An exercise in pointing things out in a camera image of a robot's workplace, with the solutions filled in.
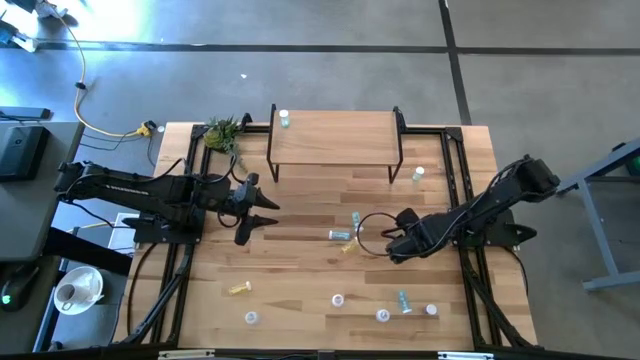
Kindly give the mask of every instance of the black wire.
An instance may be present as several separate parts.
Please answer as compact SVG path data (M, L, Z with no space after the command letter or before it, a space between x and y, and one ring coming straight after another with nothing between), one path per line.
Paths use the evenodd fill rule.
M516 259L516 261L518 261L518 264L520 264L520 269L522 270L522 279L524 280L524 290L527 296L529 296L529 279L527 278L527 270L524 268L522 260L520 260L520 257L515 253L515 251L509 249L507 246L503 246L502 248L506 252L511 254Z
M173 169L175 169L175 168L176 168L176 166L178 166L178 164L179 164L181 161L184 161L184 163L185 163L185 164L187 163L187 160L185 160L184 158L180 158L180 159L176 160L176 162L174 162L174 163L173 163L173 165L171 165L171 166L169 167L169 169L167 169L167 171L163 172L162 174L160 174L160 175L158 175L158 176L156 176L156 177L154 177L154 178L151 178L151 179L146 179L146 180L137 180L136 182L138 182L138 183L150 183L150 182L154 182L154 181L160 180L160 179L164 178L165 176L169 175L169 173L170 173Z
M362 220L358 223L358 227L356 227L356 241L358 242L358 245L360 245L362 250L368 252L369 254L371 254L373 256L389 256L389 254L386 254L386 253L385 254L376 253L376 252L373 252L373 251L367 249L364 245L362 245L362 241L360 240L360 228L362 227L362 223L365 222L371 216L375 216L375 215L386 216L386 217L388 217L390 219L393 219L394 222L396 221L396 218L393 215L390 215L390 214L385 213L385 212L374 212L374 213L368 214L367 216L362 218Z
M155 169L156 167L156 163L153 162L153 160L151 160L151 149L153 148L153 136L149 137L149 144L147 145L147 160L149 160L149 164L151 164L151 166L153 166L153 168Z
M220 222L220 225L226 227L226 228L232 228L236 225L238 225L238 223L240 222L240 217L236 216L236 222L233 225L229 225L229 224L225 224L224 221L222 221L222 212L218 211L218 221Z
M82 136L88 137L89 139L95 139L95 140L106 141L106 142L115 142L115 143L138 141L138 140L144 138L144 136L140 136L140 137L137 137L135 139L113 140L113 139L104 139L104 138L100 138L100 137L97 137L97 136L92 136L92 135L89 135L89 134L82 134Z
M147 259L147 256L151 253L151 250L156 247L158 243L153 243L147 250L145 250L144 254L140 258L140 262L138 266L136 266L136 271L133 273L133 278L131 278L131 286L129 287L129 298L127 299L127 336L131 335L131 303L133 301L133 289L135 288L136 281L138 280L138 275L140 274L140 269L142 268L142 264Z
M112 229L116 228L116 226L114 226L114 225L112 225L112 224L111 224L111 221L109 221L109 220L107 220L107 219L105 219L105 218L103 218L103 217L101 217L101 216L98 216L98 215L96 215L96 214L92 213L91 211L87 210L87 208L86 208L86 207L84 207L84 206L82 206L82 205L80 205L80 204L76 204L76 203L74 203L73 201L65 201L65 203L66 203L66 204L69 204L69 205L73 205L73 206L75 206L75 207L79 207L80 209L84 210L84 212L86 212L87 214L89 214L89 215L93 216L94 218L96 218L96 219L98 219L98 220L100 220L100 221L104 222L107 226L109 226L109 227L110 227L110 228L112 228Z
M80 143L80 146L88 147L88 148L95 149L95 150L115 151L115 150L117 150L117 149L118 149L118 147L120 146L120 144L122 144L123 142L128 142L128 141L124 141L124 138L125 138L127 135L133 134L134 132L135 132L135 131L132 131L132 132L128 132L128 133L126 133L126 134L123 134L123 135L120 137L120 139L118 139L118 140L116 141L116 145L115 145L114 147L112 147L112 148L104 148L104 147L100 147L100 146L88 145L88 144L85 144L85 143ZM139 140L139 139L141 139L141 138L142 138L142 137L137 138L137 139L133 139L133 140L131 140L131 141Z

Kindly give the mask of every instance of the gray desk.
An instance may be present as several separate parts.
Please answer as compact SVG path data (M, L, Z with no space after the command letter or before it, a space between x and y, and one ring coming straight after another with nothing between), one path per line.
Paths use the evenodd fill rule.
M58 179L58 165L73 161L84 130L75 121L40 124L51 135L36 178L0 183L0 262L31 261L40 255L57 206L53 186ZM0 138L14 126L20 124L0 122Z

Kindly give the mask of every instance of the desk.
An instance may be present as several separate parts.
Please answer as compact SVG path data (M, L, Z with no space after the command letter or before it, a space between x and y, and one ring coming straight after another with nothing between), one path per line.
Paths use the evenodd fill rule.
M402 165L398 132L404 118L394 111L289 111L290 125L271 108L267 162L276 182L280 165L371 165L389 169L393 183Z
M84 126L79 122L42 122L51 133L36 178L0 184L0 261L30 261L40 255L58 200L53 186L58 165L73 161ZM17 122L0 123L0 138Z
M185 156L192 125L167 124L156 175ZM497 170L489 130L473 126L462 127L462 132L473 187L479 193ZM404 163L393 185L388 183L384 168L333 165L284 167L280 182L274 183L265 161L267 136L241 136L239 144L247 168L261 175L258 185L281 206L279 211L256 209L256 213L277 219L279 224L254 230L249 243L240 247L233 243L235 229L225 229L215 214L207 215L191 269L179 347L472 349L459 257L454 248L395 265L387 258L372 257L360 250L342 254L344 243L327 238L329 230L349 230L353 211L362 216L372 211L395 214L406 207L413 207L420 216L446 211L449 195L439 139L403 135L402 141ZM226 156L215 154L209 170L224 173L228 163ZM426 170L418 183L411 180L416 166ZM199 168L198 160L194 168ZM176 168L174 173L182 171ZM388 219L371 218L364 224L362 241L381 250L385 242L376 239L376 233L390 225ZM130 277L144 249L136 252ZM166 251L166 245L158 245L141 267L132 299L134 326L157 298ZM502 249L487 248L486 253L497 303L520 333L535 342L518 263ZM247 280L253 284L252 292L233 297L227 294L228 287ZM398 290L407 291L413 314L401 314ZM344 307L336 309L331 306L331 297L338 293L344 294L346 301ZM438 306L438 318L420 313L420 308L429 303ZM389 322L376 322L375 312L380 308L391 312ZM259 325L245 324L248 311L260 314ZM170 303L167 314L172 313ZM479 314L483 334L489 339L482 306ZM126 315L126 306L122 306L114 340L125 337ZM162 340L172 316L164 320Z

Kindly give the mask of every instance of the green plant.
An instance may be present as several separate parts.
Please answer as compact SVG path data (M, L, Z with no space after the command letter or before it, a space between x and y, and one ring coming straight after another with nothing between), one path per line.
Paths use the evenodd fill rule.
M214 116L209 120L207 126L209 130L204 134L204 144L214 151L235 155L236 164L244 172L247 172L240 156L240 147L236 142L236 136L240 133L238 120L235 120L233 116L228 119L218 119Z

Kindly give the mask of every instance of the yellow cable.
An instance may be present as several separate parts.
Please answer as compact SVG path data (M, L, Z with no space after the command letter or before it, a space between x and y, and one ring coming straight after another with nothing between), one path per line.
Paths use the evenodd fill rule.
M102 222L102 223L96 223L96 224L80 226L80 229L91 229L91 228L94 228L94 227L102 227L102 226L107 226L107 223ZM75 228L71 228L71 229L67 230L67 232L71 233L71 232L73 232L73 229L75 229Z
M47 3L49 6L51 6L51 8L55 11L55 6L53 4L51 4L48 0L44 0L45 3ZM80 47L80 42L78 41L78 39L76 38L76 35L73 33L73 31L71 31L71 28L69 27L69 25L67 25L67 23L64 21L64 19L61 16L56 16L58 19L60 19L60 21L62 22L62 25L64 25L65 28L67 28L67 31L69 31L69 34L71 34L71 37L73 37L73 40L76 42L76 45L78 46L78 50L80 50L80 56L82 57L82 76L80 77L80 81L79 84L84 85L84 78L85 78L85 74L87 72L87 61L84 58L84 52L82 51L82 47ZM138 131L140 129L138 129L138 131L132 131L130 133L127 134L116 134L116 133L111 133L102 129L99 129L91 124L89 124L83 117L82 114L80 114L80 88L76 86L76 99L73 103L73 110L76 113L76 117L78 118L78 121L80 121L82 124L84 124L84 126L88 127L89 129L99 132L103 135L106 136L113 136L113 137L118 137L118 138L124 138L124 137L130 137L130 136L137 136L139 135Z

